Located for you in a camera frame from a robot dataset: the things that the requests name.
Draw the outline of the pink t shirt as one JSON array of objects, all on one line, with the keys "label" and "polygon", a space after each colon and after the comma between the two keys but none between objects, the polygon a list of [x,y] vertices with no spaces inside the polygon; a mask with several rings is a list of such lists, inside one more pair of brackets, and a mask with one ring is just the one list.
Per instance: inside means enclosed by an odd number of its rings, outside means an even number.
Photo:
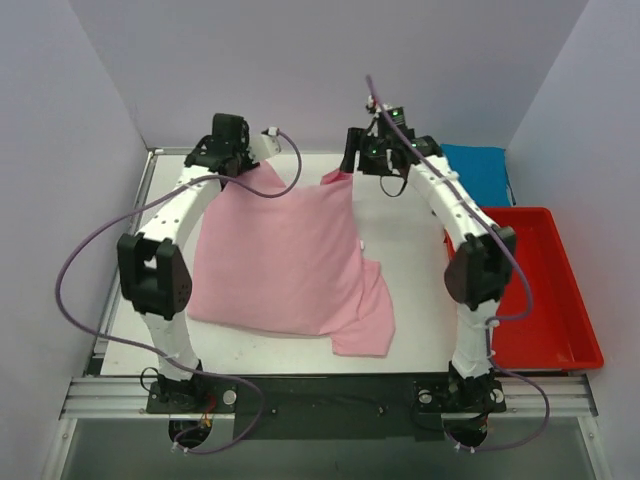
[{"label": "pink t shirt", "polygon": [[353,178],[285,184],[269,165],[227,185],[202,217],[187,311],[200,322],[327,336],[334,354],[384,357],[395,333],[378,262],[364,257]]}]

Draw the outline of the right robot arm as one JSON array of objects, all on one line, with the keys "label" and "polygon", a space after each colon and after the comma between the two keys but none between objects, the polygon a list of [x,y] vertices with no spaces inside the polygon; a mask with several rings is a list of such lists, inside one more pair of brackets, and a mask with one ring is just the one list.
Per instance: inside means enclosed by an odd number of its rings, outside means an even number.
[{"label": "right robot arm", "polygon": [[481,210],[442,147],[407,126],[403,108],[370,99],[366,110],[371,121],[365,128],[349,129],[339,169],[401,179],[441,222],[453,249],[444,283],[458,318],[446,396],[454,407],[469,409],[491,386],[492,331],[513,273],[515,231]]}]

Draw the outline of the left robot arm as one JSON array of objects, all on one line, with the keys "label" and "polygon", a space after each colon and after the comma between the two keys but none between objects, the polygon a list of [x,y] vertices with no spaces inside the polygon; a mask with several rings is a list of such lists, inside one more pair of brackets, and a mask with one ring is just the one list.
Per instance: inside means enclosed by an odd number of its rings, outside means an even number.
[{"label": "left robot arm", "polygon": [[193,372],[201,362],[191,345],[185,309],[192,279],[182,249],[222,182],[211,174],[237,177],[254,167],[249,125],[238,115],[217,113],[211,133],[187,155],[172,197],[134,234],[117,242],[122,297],[144,321],[158,351],[160,378],[175,382],[170,400],[184,412],[199,409],[206,388]]}]

